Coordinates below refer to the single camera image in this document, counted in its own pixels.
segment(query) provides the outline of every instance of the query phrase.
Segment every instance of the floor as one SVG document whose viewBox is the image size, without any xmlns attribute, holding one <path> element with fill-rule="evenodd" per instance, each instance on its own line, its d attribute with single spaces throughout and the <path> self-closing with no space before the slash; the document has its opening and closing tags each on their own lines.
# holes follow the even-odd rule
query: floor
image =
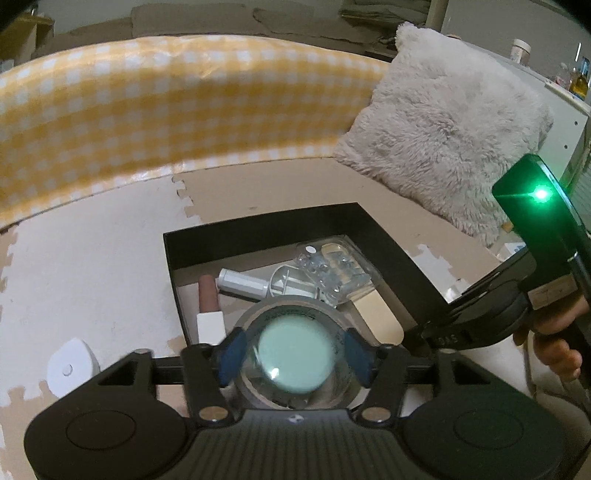
<svg viewBox="0 0 591 480">
<path fill-rule="evenodd" d="M 318 175 L 310 175 L 311 168 Z M 323 189 L 327 177 L 340 188 Z M 232 195 L 223 199 L 217 193 L 224 187 Z M 275 199 L 272 205 L 269 199 Z M 32 417 L 55 400 L 44 380 L 47 361 L 66 341 L 84 340 L 101 368 L 136 348 L 169 356 L 184 346 L 164 232 L 202 219 L 352 200 L 417 264 L 432 267 L 429 276 L 442 293 L 476 281 L 498 264 L 447 222 L 329 159 L 222 167 L 145 181 L 48 211 L 3 235 L 2 243 L 10 245 L 4 245 L 8 257 L 0 283 L 0 480 L 34 478 L 22 435 Z M 510 340 L 468 355 L 527 389 L 522 353 Z M 507 369 L 508 363 L 515 368 Z"/>
</svg>

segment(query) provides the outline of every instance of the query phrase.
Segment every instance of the green led indicator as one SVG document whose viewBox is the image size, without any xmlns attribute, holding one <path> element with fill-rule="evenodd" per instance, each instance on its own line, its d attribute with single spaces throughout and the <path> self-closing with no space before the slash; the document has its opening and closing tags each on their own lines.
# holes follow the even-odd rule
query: green led indicator
<svg viewBox="0 0 591 480">
<path fill-rule="evenodd" d="M 530 193 L 530 197 L 532 197 L 538 203 L 547 202 L 548 200 L 550 200 L 551 196 L 552 190 L 549 190 L 548 188 L 542 185 L 538 185 L 535 188 L 535 190 L 532 193 Z"/>
</svg>

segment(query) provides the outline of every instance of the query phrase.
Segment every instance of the black box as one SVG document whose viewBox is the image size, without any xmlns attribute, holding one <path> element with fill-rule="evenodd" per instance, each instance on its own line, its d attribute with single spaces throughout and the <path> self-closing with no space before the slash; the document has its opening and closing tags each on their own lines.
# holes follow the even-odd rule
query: black box
<svg viewBox="0 0 591 480">
<path fill-rule="evenodd" d="M 412 259 L 358 203 L 286 210 L 164 234 L 170 280 L 187 344 L 197 342 L 195 322 L 191 321 L 197 294 L 196 290 L 181 294 L 181 290 L 196 285 L 200 275 L 217 276 L 222 267 L 245 271 L 285 262 L 293 258 L 298 243 L 330 236 L 345 236 L 378 269 L 383 280 L 376 288 L 405 330 L 450 310 Z M 252 304 L 242 302 L 243 310 Z M 231 325 L 226 322 L 226 328 L 232 328 L 236 319 Z M 362 326 L 360 330 L 364 336 L 369 332 L 366 326 L 366 331 Z"/>
</svg>

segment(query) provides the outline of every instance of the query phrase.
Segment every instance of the jar lid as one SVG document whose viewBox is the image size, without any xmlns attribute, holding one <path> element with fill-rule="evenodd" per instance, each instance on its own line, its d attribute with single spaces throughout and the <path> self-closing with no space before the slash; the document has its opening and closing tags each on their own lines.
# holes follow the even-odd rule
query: jar lid
<svg viewBox="0 0 591 480">
<path fill-rule="evenodd" d="M 513 45 L 519 48 L 523 48 L 527 53 L 531 53 L 530 45 L 524 42 L 523 40 L 520 40 L 519 38 L 516 38 L 513 41 Z"/>
<path fill-rule="evenodd" d="M 300 394 L 321 386 L 335 365 L 328 332 L 296 314 L 279 317 L 262 331 L 258 360 L 269 380 Z"/>
</svg>

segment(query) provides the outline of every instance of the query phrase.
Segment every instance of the round lid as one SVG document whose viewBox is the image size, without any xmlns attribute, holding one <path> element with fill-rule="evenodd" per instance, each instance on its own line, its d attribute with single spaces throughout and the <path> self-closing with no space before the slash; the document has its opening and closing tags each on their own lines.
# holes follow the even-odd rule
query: round lid
<svg viewBox="0 0 591 480">
<path fill-rule="evenodd" d="M 297 314 L 278 317 L 261 332 L 257 357 L 269 380 L 299 394 L 319 388 L 335 365 L 328 332 Z"/>
<path fill-rule="evenodd" d="M 403 435 L 436 476 L 455 480 L 550 480 L 564 453 L 558 421 L 525 395 L 443 393 L 416 409 Z"/>
<path fill-rule="evenodd" d="M 519 38 L 516 38 L 513 41 L 513 45 L 519 48 L 523 48 L 527 53 L 531 53 L 531 47 L 528 43 L 524 42 L 523 40 L 520 40 Z"/>
</svg>

